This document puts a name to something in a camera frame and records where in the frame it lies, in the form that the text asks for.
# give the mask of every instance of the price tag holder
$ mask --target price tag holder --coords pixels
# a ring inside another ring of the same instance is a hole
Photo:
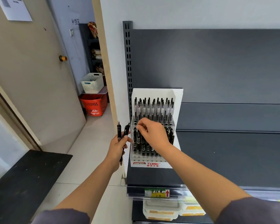
[[[145,189],[145,197],[169,198],[170,189]]]

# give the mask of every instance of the person's right arm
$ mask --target person's right arm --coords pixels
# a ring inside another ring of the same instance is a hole
[[[171,145],[160,123],[143,118],[137,129],[151,147],[172,166],[214,222],[231,201],[250,197],[236,184]]]

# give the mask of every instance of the red shopping basket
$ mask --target red shopping basket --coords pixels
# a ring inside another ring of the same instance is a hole
[[[81,94],[79,99],[90,116],[102,116],[107,108],[107,94]]]

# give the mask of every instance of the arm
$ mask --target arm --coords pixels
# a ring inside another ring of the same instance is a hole
[[[54,209],[72,208],[85,212],[90,217],[91,223],[112,174],[119,168],[122,148],[127,148],[125,144],[127,141],[132,142],[128,136],[125,136],[118,142],[116,135],[110,142],[104,161]]]
[[[172,166],[214,222],[231,201],[250,197],[225,177],[196,162],[171,145],[160,123],[143,118],[139,121],[137,129]]]

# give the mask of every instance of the door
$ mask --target door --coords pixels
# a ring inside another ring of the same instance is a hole
[[[86,120],[46,1],[23,1],[33,22],[0,7],[0,87],[43,150],[66,153]]]

